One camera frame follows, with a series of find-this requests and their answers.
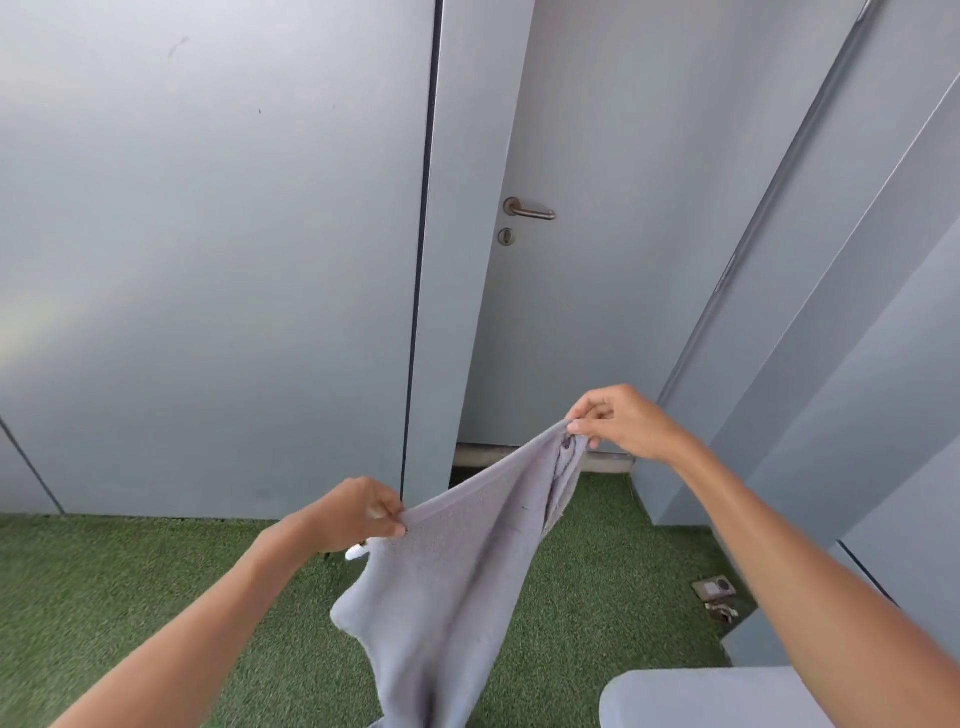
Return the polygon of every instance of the floor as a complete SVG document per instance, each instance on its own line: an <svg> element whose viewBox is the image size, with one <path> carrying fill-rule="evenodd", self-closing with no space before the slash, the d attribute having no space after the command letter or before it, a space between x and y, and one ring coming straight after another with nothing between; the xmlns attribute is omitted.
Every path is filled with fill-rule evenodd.
<svg viewBox="0 0 960 728"><path fill-rule="evenodd" d="M49 724L265 525L0 517L0 725ZM363 651L328 615L362 569L334 555L297 575L207 725L379 717ZM735 577L708 530L654 528L626 476L585 474L534 560L470 725L595 725L600 692L628 669L726 665L723 627L689 586L717 573Z"/></svg>

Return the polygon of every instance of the door handle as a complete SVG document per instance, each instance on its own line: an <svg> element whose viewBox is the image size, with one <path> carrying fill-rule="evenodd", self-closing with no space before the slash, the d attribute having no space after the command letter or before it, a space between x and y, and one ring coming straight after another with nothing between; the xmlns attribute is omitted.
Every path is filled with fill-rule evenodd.
<svg viewBox="0 0 960 728"><path fill-rule="evenodd" d="M532 217L534 220L556 220L557 213L552 209L540 212L535 209L524 209L520 200L516 197L508 197L503 201L503 211L511 217Z"/></svg>

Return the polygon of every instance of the towel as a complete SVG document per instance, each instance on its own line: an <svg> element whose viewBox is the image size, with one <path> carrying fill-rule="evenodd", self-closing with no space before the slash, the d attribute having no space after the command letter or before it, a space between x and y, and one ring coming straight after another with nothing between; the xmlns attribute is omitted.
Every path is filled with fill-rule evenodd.
<svg viewBox="0 0 960 728"><path fill-rule="evenodd" d="M367 651L378 728L464 726L487 684L540 541L573 496L587 439L557 423L371 539L330 616Z"/></svg>

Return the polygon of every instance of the door threshold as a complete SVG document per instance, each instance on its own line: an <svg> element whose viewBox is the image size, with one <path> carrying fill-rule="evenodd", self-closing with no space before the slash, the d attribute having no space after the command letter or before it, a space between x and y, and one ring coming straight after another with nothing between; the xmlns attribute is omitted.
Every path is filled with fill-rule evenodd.
<svg viewBox="0 0 960 728"><path fill-rule="evenodd" d="M453 454L454 468L488 468L498 463L517 448L499 445L469 445L457 443ZM588 452L584 458L584 473L629 473L635 458L621 452Z"/></svg>

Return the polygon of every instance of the forearm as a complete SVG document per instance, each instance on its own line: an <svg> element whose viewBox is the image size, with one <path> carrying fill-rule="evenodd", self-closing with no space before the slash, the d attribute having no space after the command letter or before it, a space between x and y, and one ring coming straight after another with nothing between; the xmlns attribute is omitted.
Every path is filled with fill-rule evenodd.
<svg viewBox="0 0 960 728"><path fill-rule="evenodd" d="M811 693L838 726L960 725L960 669L692 438L673 465L703 503Z"/></svg>
<svg viewBox="0 0 960 728"><path fill-rule="evenodd" d="M308 558L295 518L271 526L237 564L54 724L198 726L247 642Z"/></svg>

